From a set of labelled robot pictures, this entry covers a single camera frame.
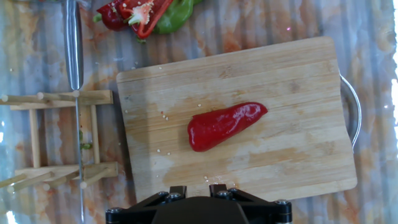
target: green bell pepper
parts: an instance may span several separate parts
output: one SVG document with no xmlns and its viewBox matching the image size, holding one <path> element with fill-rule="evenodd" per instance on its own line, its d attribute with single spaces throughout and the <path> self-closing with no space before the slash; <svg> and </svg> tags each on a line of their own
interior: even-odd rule
<svg viewBox="0 0 398 224">
<path fill-rule="evenodd" d="M 193 6 L 200 2 L 202 0 L 174 0 L 157 21 L 154 32 L 170 34 L 177 31 L 192 15 Z"/>
</svg>

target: robotic arm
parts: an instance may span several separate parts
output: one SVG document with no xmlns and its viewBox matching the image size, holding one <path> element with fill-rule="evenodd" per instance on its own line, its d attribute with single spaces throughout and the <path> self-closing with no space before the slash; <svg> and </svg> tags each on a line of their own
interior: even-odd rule
<svg viewBox="0 0 398 224">
<path fill-rule="evenodd" d="M 291 224 L 292 204 L 267 202 L 225 184 L 210 185 L 210 197 L 187 198 L 186 186 L 174 186 L 130 208 L 106 211 L 107 224 Z"/>
</svg>

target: knife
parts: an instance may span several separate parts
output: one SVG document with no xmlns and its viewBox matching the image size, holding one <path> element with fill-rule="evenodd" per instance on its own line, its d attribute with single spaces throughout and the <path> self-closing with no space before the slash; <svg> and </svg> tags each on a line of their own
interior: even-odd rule
<svg viewBox="0 0 398 224">
<path fill-rule="evenodd" d="M 64 35 L 65 35 L 65 59 L 68 72 L 68 81 L 72 90 L 79 90 L 83 85 L 83 44 L 81 37 L 81 18 L 79 4 L 75 0 L 65 0 L 64 11 Z M 83 181 L 83 161 L 80 151 L 80 124 L 79 103 L 76 98 L 76 131 L 77 131 L 77 154 L 79 160 L 80 183 Z M 80 189 L 80 213 L 81 222 L 85 223 L 83 189 Z"/>
</svg>

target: bamboo cutting board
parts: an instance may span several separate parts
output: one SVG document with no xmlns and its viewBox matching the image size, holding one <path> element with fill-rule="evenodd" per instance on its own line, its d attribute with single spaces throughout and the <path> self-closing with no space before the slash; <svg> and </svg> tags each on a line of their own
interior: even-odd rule
<svg viewBox="0 0 398 224">
<path fill-rule="evenodd" d="M 357 183 L 329 37 L 123 72 L 118 88 L 138 201 L 172 185 L 276 200 Z M 247 101 L 269 112 L 210 151 L 190 149 L 193 115 Z"/>
</svg>

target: metal handle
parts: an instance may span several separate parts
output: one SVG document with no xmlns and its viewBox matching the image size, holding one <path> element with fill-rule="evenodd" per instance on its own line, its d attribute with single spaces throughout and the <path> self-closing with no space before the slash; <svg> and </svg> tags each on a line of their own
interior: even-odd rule
<svg viewBox="0 0 398 224">
<path fill-rule="evenodd" d="M 359 132 L 361 130 L 362 123 L 362 111 L 361 111 L 361 103 L 359 102 L 358 95 L 356 94 L 353 86 L 340 74 L 340 78 L 342 84 L 342 94 L 344 94 L 350 102 L 350 124 L 348 128 L 348 135 L 353 144 L 353 148 L 355 146 L 356 140 L 358 139 Z"/>
<path fill-rule="evenodd" d="M 72 90 L 79 90 L 83 85 L 83 46 L 79 4 L 75 0 L 65 0 L 63 10 L 68 80 Z"/>
</svg>

